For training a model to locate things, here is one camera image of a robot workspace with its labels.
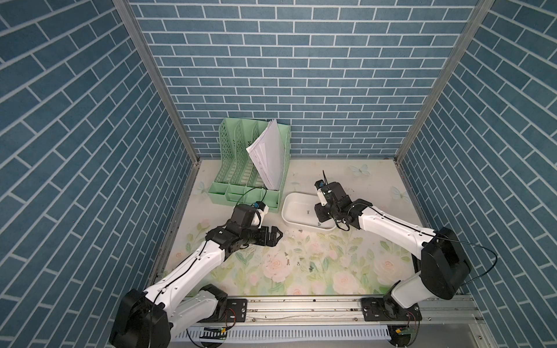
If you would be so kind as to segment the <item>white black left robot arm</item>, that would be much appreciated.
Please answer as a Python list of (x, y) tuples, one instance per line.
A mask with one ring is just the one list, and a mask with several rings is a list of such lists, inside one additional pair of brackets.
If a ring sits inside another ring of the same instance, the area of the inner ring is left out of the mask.
[(220, 309), (228, 295), (215, 286), (205, 286), (187, 295), (211, 271), (245, 245), (275, 247), (283, 233), (276, 226), (219, 226), (209, 231), (205, 242), (156, 284), (130, 290), (121, 300), (110, 333), (114, 347), (168, 347), (171, 339), (193, 324), (223, 315)]

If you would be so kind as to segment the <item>white plastic storage box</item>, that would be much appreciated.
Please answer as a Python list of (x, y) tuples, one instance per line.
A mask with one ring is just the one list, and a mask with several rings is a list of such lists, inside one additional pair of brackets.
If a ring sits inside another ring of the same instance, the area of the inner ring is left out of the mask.
[(287, 226), (314, 233), (330, 233), (336, 229), (332, 220), (320, 222), (315, 205), (321, 202), (316, 195), (293, 192), (286, 196), (281, 217)]

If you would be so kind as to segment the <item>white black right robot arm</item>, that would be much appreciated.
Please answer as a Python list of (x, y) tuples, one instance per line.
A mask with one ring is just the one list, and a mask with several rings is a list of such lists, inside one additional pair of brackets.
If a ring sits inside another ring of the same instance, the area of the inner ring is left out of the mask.
[(320, 222), (333, 220), (348, 228), (375, 233), (409, 251), (420, 261), (420, 271), (398, 281), (384, 295), (384, 306), (394, 312), (432, 297), (451, 300), (471, 273), (471, 263), (454, 231), (417, 226), (394, 217), (365, 200), (351, 200), (338, 182), (315, 182)]

